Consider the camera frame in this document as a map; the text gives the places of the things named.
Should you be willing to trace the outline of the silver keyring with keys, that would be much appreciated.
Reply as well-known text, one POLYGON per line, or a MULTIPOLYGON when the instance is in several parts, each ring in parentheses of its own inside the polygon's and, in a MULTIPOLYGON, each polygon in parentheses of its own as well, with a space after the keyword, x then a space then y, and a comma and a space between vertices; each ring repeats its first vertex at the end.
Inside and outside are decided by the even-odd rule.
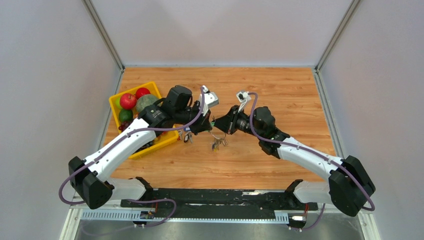
POLYGON ((210 131, 209 134, 213 137, 213 142, 211 144, 211 150, 213 152, 217 152, 220 147, 227 147, 229 145, 226 133, 223 135, 217 135, 210 131))

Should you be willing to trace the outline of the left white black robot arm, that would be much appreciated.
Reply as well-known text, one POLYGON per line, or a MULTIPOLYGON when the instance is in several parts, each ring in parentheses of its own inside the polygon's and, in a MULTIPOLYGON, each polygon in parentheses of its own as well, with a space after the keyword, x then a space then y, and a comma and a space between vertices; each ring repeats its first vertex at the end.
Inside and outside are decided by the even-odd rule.
POLYGON ((150 100, 144 95, 141 100, 147 105, 122 133, 97 152, 84 159, 75 156, 68 163, 69 177, 65 182, 92 210, 111 200, 134 200, 140 207, 149 206, 153 193, 145 180, 112 178, 111 174, 163 132, 185 128, 193 134, 210 131, 210 109, 219 104, 217 95, 206 86, 201 87, 194 103, 192 91, 181 85, 172 87, 164 98, 150 100))

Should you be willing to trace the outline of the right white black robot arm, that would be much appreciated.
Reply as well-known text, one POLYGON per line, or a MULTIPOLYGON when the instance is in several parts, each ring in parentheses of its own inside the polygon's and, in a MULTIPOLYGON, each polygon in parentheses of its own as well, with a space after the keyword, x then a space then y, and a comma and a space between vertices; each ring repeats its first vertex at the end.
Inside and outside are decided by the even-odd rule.
POLYGON ((302 144, 276 127, 276 119, 266 106, 247 115, 234 105, 226 115, 213 122, 228 135, 242 131, 257 137, 259 146, 267 155, 295 163, 324 180, 302 180, 293 184, 293 190, 285 195, 286 204, 292 209, 298 209, 304 203, 331 204, 345 215, 355 217, 360 210, 366 209, 365 204, 376 191, 358 158, 332 156, 302 144))

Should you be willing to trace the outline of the removed keys with tags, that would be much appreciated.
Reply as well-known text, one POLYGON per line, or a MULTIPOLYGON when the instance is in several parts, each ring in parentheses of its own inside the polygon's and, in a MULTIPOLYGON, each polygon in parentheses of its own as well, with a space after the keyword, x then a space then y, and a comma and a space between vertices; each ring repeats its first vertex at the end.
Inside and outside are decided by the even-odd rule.
POLYGON ((190 130, 179 130, 178 131, 178 139, 183 141, 185 144, 193 143, 193 134, 190 130))

